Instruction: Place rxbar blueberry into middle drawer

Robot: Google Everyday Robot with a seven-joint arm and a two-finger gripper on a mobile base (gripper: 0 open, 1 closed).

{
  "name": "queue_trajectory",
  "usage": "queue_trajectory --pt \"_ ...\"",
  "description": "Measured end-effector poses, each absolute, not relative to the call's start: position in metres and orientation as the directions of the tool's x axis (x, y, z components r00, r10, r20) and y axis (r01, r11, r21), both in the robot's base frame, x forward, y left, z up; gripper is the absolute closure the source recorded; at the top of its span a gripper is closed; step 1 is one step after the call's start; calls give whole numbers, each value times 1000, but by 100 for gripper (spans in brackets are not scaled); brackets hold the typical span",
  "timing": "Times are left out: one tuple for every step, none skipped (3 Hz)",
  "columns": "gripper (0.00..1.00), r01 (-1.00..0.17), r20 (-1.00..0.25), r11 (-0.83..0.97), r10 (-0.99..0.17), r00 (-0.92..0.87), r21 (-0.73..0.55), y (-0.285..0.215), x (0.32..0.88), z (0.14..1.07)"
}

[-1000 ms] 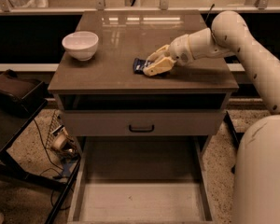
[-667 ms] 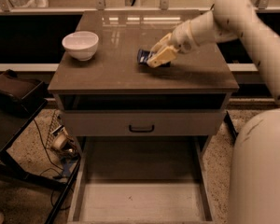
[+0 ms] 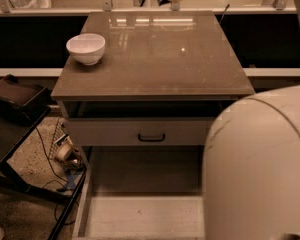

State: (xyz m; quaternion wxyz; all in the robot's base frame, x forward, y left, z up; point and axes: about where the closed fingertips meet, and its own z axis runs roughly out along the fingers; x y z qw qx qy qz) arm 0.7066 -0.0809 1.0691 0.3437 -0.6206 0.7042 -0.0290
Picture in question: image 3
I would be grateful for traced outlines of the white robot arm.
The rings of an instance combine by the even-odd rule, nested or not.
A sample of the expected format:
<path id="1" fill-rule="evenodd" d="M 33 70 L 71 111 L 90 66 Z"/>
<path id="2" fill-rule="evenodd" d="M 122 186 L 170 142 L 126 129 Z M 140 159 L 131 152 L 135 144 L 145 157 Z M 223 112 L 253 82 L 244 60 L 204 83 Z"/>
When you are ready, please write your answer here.
<path id="1" fill-rule="evenodd" d="M 204 149 L 204 240 L 300 240 L 300 85 L 241 99 Z"/>

